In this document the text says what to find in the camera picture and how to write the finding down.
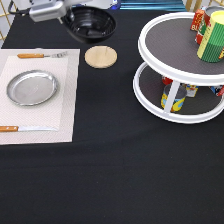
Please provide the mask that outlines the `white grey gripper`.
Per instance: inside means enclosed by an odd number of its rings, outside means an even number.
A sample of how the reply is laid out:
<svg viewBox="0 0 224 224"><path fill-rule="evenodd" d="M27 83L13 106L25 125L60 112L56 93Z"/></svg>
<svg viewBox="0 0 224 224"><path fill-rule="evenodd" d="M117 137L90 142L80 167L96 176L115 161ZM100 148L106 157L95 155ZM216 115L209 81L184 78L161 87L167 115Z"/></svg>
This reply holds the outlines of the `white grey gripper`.
<svg viewBox="0 0 224 224"><path fill-rule="evenodd" d="M73 0L19 0L19 9L28 9L29 16L35 22L60 18L61 23L73 31L75 15L68 10L73 4Z"/></svg>

